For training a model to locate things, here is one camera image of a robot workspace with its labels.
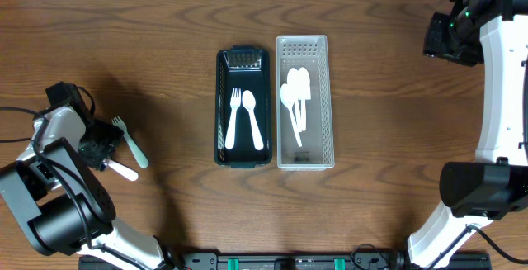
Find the white plastic spoon group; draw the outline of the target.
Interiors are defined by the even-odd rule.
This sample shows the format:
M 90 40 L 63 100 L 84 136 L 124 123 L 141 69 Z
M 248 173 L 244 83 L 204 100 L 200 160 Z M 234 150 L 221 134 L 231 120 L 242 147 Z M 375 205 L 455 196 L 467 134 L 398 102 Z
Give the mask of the white plastic spoon group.
M 253 96 L 251 91 L 245 90 L 243 92 L 242 102 L 243 102 L 244 108 L 247 110 L 248 115 L 249 115 L 254 148 L 256 150 L 263 150 L 264 144 L 263 144 L 261 132 L 258 127 L 257 119 L 256 119 L 255 112 L 254 112 L 254 109 L 256 106 L 256 99 Z

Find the white plastic fork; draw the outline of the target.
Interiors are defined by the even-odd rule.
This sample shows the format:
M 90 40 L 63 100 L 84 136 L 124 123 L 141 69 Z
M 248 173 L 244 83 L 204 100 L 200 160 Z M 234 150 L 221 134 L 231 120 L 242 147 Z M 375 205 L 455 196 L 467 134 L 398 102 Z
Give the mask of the white plastic fork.
M 235 143 L 235 132 L 236 132 L 236 120 L 238 109 L 242 102 L 242 92 L 240 88 L 234 88 L 230 98 L 230 118 L 228 129 L 226 132 L 225 148 L 232 149 Z
M 119 116 L 114 116 L 111 119 L 111 121 L 114 126 L 119 127 L 123 131 L 123 136 L 125 138 L 125 141 L 127 145 L 129 146 L 130 151 L 132 155 L 134 156 L 137 164 L 141 168 L 147 168 L 149 166 L 149 160 L 147 159 L 143 151 L 139 148 L 139 146 L 135 143 L 133 138 L 130 136 L 127 126 L 124 123 L 124 121 Z
M 105 167 L 111 168 L 115 172 L 117 172 L 122 177 L 126 178 L 127 180 L 133 182 L 139 179 L 139 174 L 133 170 L 132 168 L 129 168 L 125 166 L 122 163 L 116 162 L 112 159 L 104 159 L 103 165 Z

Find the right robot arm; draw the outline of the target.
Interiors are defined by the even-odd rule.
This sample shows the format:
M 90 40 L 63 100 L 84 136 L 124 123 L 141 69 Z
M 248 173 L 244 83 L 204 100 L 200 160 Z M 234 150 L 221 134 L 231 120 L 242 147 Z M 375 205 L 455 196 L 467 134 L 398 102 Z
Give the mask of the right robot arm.
M 435 13 L 423 53 L 484 67 L 483 121 L 475 158 L 441 171 L 441 199 L 394 269 L 485 269 L 460 247 L 487 225 L 527 206 L 527 0 L 450 0 Z

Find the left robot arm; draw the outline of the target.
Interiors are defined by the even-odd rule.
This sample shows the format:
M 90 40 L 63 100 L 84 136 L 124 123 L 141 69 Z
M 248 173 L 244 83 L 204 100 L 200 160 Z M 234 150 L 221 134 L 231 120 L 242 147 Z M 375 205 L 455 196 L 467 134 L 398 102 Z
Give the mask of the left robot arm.
M 1 169 L 1 196 L 31 246 L 46 256 L 99 258 L 109 269 L 183 269 L 157 237 L 117 218 L 94 174 L 111 166 L 123 130 L 95 118 L 84 88 L 59 82 L 46 95 L 27 148 Z

